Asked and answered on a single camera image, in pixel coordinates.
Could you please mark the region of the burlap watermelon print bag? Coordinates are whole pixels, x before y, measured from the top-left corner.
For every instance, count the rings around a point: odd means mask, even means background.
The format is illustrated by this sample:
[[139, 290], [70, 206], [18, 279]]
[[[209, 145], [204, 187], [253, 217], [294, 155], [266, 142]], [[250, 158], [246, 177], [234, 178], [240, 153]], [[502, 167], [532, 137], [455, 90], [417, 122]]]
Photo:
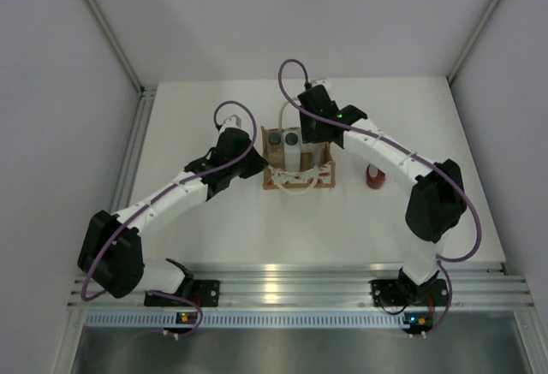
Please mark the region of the burlap watermelon print bag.
[[331, 146], [306, 143], [299, 127], [285, 127], [283, 114], [288, 107], [280, 107], [277, 126], [261, 128], [264, 169], [263, 188], [278, 189], [291, 195], [308, 193], [314, 188], [332, 189], [336, 185], [336, 164]]

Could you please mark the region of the red bottle red cap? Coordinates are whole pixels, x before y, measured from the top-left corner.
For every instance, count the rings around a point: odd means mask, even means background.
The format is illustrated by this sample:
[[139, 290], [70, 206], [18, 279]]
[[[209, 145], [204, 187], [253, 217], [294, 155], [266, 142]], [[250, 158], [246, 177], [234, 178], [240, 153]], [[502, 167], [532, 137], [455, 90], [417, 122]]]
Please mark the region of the red bottle red cap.
[[386, 174], [377, 168], [374, 164], [369, 163], [366, 168], [365, 180], [366, 184], [372, 190], [379, 190], [385, 183]]

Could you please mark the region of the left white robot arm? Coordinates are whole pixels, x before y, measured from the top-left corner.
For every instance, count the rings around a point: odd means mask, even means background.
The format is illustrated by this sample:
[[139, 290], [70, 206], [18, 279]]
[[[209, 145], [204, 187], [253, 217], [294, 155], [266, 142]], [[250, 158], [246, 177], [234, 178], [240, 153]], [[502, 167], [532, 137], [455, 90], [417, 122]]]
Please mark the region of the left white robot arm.
[[256, 136], [236, 127], [220, 130], [217, 143], [162, 189], [138, 203], [110, 214], [99, 211], [89, 222], [78, 257], [86, 278], [80, 291], [84, 301], [96, 282], [101, 294], [120, 299], [133, 291], [160, 291], [181, 306], [192, 299], [189, 271], [173, 259], [154, 259], [144, 244], [182, 213], [225, 190], [236, 177], [261, 172], [266, 161], [254, 148]]

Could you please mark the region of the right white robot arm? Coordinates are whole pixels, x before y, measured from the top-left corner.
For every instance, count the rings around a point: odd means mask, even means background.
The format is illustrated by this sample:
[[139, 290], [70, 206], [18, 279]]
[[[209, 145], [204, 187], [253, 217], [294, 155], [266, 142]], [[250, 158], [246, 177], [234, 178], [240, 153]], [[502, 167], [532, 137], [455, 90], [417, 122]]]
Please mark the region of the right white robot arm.
[[438, 276], [436, 257], [443, 235], [459, 223], [467, 209], [454, 189], [462, 186], [459, 165], [451, 159], [421, 163], [412, 152], [396, 147], [362, 110], [353, 105], [338, 108], [322, 84], [306, 83], [297, 98], [305, 143], [334, 143], [363, 157], [393, 178], [408, 196], [404, 220], [414, 238], [392, 293], [405, 305], [419, 304]]

